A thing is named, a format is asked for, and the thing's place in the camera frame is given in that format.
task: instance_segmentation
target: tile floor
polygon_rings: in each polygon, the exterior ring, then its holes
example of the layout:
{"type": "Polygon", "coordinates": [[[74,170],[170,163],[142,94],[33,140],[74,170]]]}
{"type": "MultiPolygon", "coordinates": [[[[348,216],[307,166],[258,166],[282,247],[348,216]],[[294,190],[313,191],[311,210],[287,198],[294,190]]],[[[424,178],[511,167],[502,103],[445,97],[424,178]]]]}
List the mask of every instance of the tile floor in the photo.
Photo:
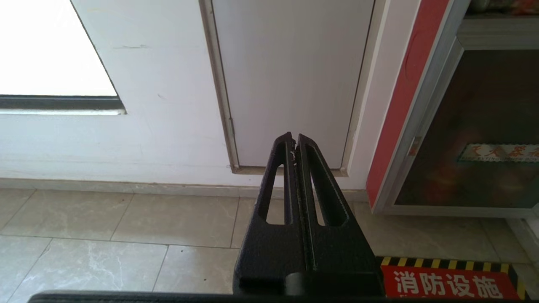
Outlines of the tile floor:
{"type": "MultiPolygon", "coordinates": [[[[230,293],[254,199],[0,189],[0,303],[43,290],[230,293]]],[[[268,221],[282,224],[282,200],[268,221]]],[[[515,263],[539,279],[503,219],[384,217],[351,208],[379,256],[515,263]]]]}

